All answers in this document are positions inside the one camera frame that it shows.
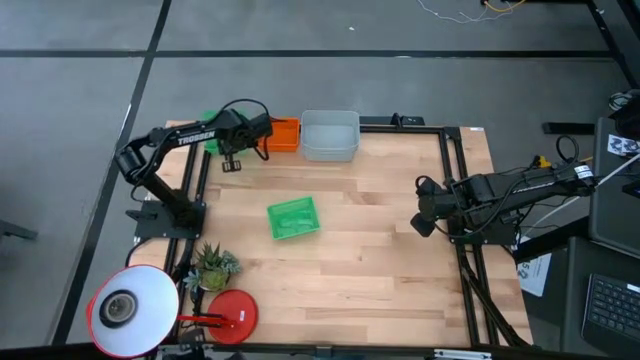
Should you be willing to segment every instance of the orange box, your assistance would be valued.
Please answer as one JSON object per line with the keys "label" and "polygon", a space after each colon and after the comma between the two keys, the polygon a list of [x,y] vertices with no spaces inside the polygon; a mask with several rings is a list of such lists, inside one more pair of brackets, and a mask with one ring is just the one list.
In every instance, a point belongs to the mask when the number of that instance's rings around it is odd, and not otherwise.
{"label": "orange box", "polygon": [[[267,138],[269,152],[296,152],[300,143],[300,119],[285,117],[272,118],[273,135]],[[264,151],[262,139],[258,141],[260,150]]]}

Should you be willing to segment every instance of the red lamp base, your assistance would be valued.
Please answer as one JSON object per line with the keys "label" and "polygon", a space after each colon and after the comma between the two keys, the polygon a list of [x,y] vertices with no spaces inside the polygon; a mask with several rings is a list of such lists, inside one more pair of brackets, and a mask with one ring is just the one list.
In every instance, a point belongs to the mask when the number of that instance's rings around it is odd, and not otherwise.
{"label": "red lamp base", "polygon": [[227,290],[209,305],[210,314],[220,314],[224,319],[234,321],[233,326],[209,328],[209,333],[221,344],[239,344],[245,341],[258,324],[258,306],[248,293],[242,290]]}

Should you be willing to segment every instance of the wooden table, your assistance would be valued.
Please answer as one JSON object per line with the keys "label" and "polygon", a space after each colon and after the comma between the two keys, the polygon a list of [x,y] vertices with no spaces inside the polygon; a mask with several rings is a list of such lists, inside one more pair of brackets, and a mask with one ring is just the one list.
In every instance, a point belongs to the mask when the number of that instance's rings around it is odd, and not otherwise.
{"label": "wooden table", "polygon": [[[460,130],[469,174],[492,172],[484,131]],[[158,171],[175,188],[187,152],[188,147],[173,150]],[[450,153],[455,154],[452,145]],[[202,147],[192,193],[201,156]],[[272,153],[267,162],[253,152],[237,158],[242,161],[237,173],[222,173],[221,157],[211,163],[207,215],[196,249],[202,242],[214,247],[220,242],[240,259],[244,270],[230,287],[253,295],[260,310],[247,342],[470,346],[455,249],[441,233],[422,238],[409,224],[417,212],[415,178],[444,180],[437,136],[362,134],[351,163],[307,162],[301,152]],[[321,230],[273,240],[267,206],[309,195]],[[162,268],[167,244],[167,239],[149,241],[131,264]],[[494,302],[531,342],[513,260],[498,246],[484,246],[483,252]],[[214,296],[205,296],[205,311]],[[482,307],[477,299],[475,304],[481,340],[487,342]],[[183,311],[191,313],[192,307],[187,300]]]}

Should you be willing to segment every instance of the succulent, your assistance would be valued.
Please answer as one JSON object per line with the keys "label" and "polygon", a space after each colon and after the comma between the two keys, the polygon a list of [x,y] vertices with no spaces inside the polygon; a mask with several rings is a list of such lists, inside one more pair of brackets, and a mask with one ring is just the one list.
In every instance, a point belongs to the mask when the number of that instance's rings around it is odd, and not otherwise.
{"label": "succulent", "polygon": [[242,266],[240,266],[240,262],[233,256],[232,253],[225,250],[222,253],[222,261],[220,261],[220,269],[227,274],[237,274],[242,271]]}
{"label": "succulent", "polygon": [[202,282],[200,285],[209,291],[220,291],[227,285],[229,274],[222,269],[205,271],[202,273]]}
{"label": "succulent", "polygon": [[231,274],[242,271],[240,262],[233,254],[224,251],[220,256],[220,244],[215,250],[211,244],[205,244],[201,251],[196,251],[195,270],[189,271],[189,275],[184,278],[189,291],[197,290],[198,287],[208,291],[220,291],[224,289]]}
{"label": "succulent", "polygon": [[220,244],[218,244],[215,251],[211,249],[211,244],[205,244],[202,252],[196,251],[196,267],[205,270],[214,270],[219,268],[222,260],[219,254]]}
{"label": "succulent", "polygon": [[190,270],[187,277],[182,279],[182,281],[186,284],[189,292],[191,292],[200,285],[200,282],[202,281],[202,274],[198,269]]}

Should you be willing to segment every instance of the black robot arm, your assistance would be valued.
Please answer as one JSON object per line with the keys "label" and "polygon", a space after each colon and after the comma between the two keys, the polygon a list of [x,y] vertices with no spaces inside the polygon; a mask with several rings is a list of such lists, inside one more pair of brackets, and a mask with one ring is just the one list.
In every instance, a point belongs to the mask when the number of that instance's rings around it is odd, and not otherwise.
{"label": "black robot arm", "polygon": [[437,220],[448,220],[462,234],[447,234],[458,244],[502,244],[515,241],[517,210],[552,196],[589,196],[595,179],[587,165],[566,163],[558,168],[528,169],[518,173],[479,174],[446,181],[445,189],[431,178],[416,179],[420,212],[411,220],[422,235],[444,232]]}
{"label": "black robot arm", "polygon": [[[186,124],[170,128],[154,128],[147,135],[131,140],[116,152],[115,161],[125,180],[139,185],[155,173],[165,155],[172,149],[201,141],[217,139],[222,155],[233,156],[238,151],[256,148],[258,139],[273,133],[268,113],[251,120],[235,110],[223,110],[206,122]],[[155,148],[151,161],[142,154],[143,147]],[[237,171],[223,168],[225,171]]]}
{"label": "black robot arm", "polygon": [[[250,101],[261,105],[264,113],[247,119],[233,109],[225,110],[229,105]],[[170,128],[154,128],[147,135],[131,140],[116,151],[115,162],[125,180],[142,186],[160,201],[145,201],[142,210],[129,210],[127,215],[138,222],[136,236],[197,238],[200,235],[204,218],[205,204],[191,202],[181,191],[171,189],[158,175],[165,155],[180,146],[215,139],[218,149],[225,156],[222,164],[224,172],[241,169],[240,161],[233,160],[233,154],[247,148],[253,148],[263,160],[269,159],[266,138],[271,136],[273,128],[267,108],[255,100],[241,99],[225,105],[216,116],[199,123],[186,124]],[[261,153],[258,141],[264,138],[265,153]],[[150,160],[142,154],[145,147],[153,148]]]}

